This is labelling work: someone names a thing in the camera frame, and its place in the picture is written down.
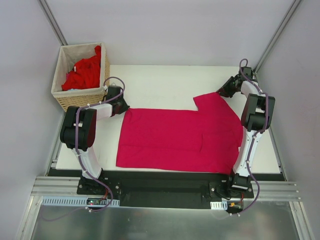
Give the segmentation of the wicker laundry basket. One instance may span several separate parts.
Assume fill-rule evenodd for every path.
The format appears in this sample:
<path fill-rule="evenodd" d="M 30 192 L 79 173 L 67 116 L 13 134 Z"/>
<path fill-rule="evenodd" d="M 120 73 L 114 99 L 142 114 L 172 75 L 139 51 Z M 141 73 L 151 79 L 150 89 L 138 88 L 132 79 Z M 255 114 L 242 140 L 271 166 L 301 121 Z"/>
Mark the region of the wicker laundry basket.
<path fill-rule="evenodd" d="M 97 88 L 63 91 L 62 85 L 66 82 L 66 75 L 73 70 L 75 63 L 95 55 L 95 47 L 101 46 L 100 83 Z M 103 42 L 86 44 L 64 45 L 59 49 L 57 64 L 53 76 L 51 94 L 64 111 L 69 106 L 83 106 L 95 104 L 102 100 L 109 86 L 110 63 L 106 46 Z"/>

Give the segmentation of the magenta t shirt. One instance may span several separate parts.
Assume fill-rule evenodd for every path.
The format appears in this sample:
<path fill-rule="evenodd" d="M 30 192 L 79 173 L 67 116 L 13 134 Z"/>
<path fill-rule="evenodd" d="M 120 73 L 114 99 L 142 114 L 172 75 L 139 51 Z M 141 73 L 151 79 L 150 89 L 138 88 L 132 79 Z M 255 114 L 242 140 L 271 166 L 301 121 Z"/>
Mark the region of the magenta t shirt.
<path fill-rule="evenodd" d="M 241 121 L 215 92 L 193 101 L 196 110 L 129 109 L 121 126 L 116 165 L 229 174 L 243 140 Z"/>

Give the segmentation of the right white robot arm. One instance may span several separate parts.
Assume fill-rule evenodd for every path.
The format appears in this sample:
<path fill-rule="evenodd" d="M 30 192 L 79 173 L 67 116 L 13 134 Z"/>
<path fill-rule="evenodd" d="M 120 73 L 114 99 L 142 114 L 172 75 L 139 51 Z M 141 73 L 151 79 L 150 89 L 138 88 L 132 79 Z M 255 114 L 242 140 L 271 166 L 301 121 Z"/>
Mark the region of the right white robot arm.
<path fill-rule="evenodd" d="M 230 200 L 241 198 L 252 188 L 252 163 L 258 143 L 271 125 L 276 99 L 262 91 L 248 66 L 240 66 L 238 74 L 230 77 L 217 92 L 227 98 L 238 92 L 246 97 L 240 119 L 243 138 L 237 160 L 227 182 L 215 187 L 216 195 Z"/>

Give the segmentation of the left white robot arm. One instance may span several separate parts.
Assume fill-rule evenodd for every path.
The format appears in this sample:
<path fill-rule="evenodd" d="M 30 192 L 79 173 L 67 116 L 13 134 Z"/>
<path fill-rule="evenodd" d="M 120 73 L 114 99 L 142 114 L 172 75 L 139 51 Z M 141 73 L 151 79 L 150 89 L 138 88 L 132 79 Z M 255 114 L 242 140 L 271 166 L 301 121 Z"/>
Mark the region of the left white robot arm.
<path fill-rule="evenodd" d="M 100 179 L 102 167 L 98 163 L 93 144 L 97 122 L 120 115 L 130 106 L 124 99 L 124 89 L 117 85 L 108 88 L 102 101 L 85 108 L 69 106 L 60 130 L 60 141 L 78 158 L 82 176 L 91 179 L 88 188 L 99 195 L 105 191 L 106 183 Z"/>

